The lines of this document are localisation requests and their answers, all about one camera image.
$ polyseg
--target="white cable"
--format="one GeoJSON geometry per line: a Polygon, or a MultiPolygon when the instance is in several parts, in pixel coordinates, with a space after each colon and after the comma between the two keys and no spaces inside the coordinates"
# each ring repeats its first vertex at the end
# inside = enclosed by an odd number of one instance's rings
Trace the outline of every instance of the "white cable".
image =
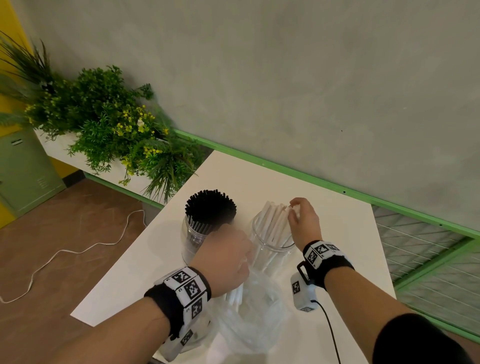
{"type": "Polygon", "coordinates": [[[127,216],[127,223],[125,224],[125,227],[123,228],[123,231],[122,231],[122,233],[121,233],[120,239],[118,239],[116,242],[114,242],[114,243],[95,243],[95,244],[93,244],[92,246],[86,248],[86,249],[85,249],[84,251],[82,251],[82,252],[74,252],[74,251],[72,251],[72,250],[67,250],[67,249],[62,249],[62,250],[57,251],[57,252],[53,255],[53,257],[48,260],[48,262],[46,262],[46,263],[45,263],[44,265],[42,265],[39,269],[37,269],[35,272],[33,272],[32,276],[31,276],[31,278],[30,278],[30,283],[29,283],[28,288],[27,288],[27,292],[25,292],[25,293],[22,294],[21,296],[13,299],[13,300],[11,300],[11,301],[4,301],[3,298],[2,298],[2,296],[0,296],[0,302],[1,302],[1,303],[10,303],[10,302],[13,302],[13,301],[18,300],[19,298],[22,298],[22,297],[25,296],[27,293],[29,293],[29,292],[30,292],[30,289],[32,288],[32,285],[33,285],[33,276],[34,276],[37,272],[39,272],[41,269],[43,269],[44,267],[46,267],[47,264],[50,263],[50,262],[53,260],[53,258],[55,258],[55,257],[57,256],[57,254],[60,253],[60,252],[73,253],[73,254],[82,254],[82,253],[85,253],[87,250],[92,249],[95,245],[99,245],[99,244],[100,244],[100,245],[115,245],[115,244],[119,243],[120,240],[123,239],[123,236],[125,235],[125,231],[127,230],[128,220],[130,219],[130,215],[133,214],[133,213],[135,213],[135,212],[139,212],[139,211],[142,211],[142,212],[144,213],[144,225],[146,226],[146,224],[145,224],[145,210],[136,210],[136,211],[131,212],[131,213],[128,214],[128,216],[127,216]]]}

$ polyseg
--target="concrete wall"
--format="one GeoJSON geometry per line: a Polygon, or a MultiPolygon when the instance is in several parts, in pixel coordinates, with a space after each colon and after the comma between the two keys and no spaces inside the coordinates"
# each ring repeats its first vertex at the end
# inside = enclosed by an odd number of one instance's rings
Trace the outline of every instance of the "concrete wall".
{"type": "Polygon", "coordinates": [[[12,2],[66,76],[115,64],[182,130],[480,230],[478,1],[12,2]]]}

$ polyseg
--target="floor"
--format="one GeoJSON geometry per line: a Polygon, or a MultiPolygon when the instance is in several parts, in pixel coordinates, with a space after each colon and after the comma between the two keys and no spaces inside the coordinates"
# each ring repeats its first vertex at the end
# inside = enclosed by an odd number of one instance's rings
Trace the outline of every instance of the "floor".
{"type": "MultiPolygon", "coordinates": [[[[141,208],[129,196],[83,180],[0,229],[0,295],[8,301],[24,293],[32,272],[60,249],[114,243],[128,214],[141,208]]],[[[88,326],[70,312],[143,229],[142,213],[133,214],[117,245],[60,253],[36,275],[25,297],[0,304],[2,363],[38,363],[85,332],[88,326]]]]}

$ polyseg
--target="wire mesh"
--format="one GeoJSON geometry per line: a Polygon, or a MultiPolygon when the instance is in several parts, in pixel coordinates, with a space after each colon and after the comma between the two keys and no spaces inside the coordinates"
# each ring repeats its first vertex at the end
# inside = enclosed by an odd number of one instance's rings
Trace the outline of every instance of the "wire mesh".
{"type": "Polygon", "coordinates": [[[392,281],[415,270],[465,236],[386,208],[373,206],[392,281]]]}
{"type": "Polygon", "coordinates": [[[410,307],[480,336],[480,245],[411,283],[397,298],[410,307]]]}

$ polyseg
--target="green locker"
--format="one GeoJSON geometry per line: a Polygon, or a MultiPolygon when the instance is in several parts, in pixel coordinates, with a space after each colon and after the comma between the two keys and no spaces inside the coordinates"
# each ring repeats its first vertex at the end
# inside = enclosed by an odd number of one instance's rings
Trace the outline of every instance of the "green locker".
{"type": "Polygon", "coordinates": [[[65,189],[33,130],[0,138],[0,201],[21,216],[65,189]]]}

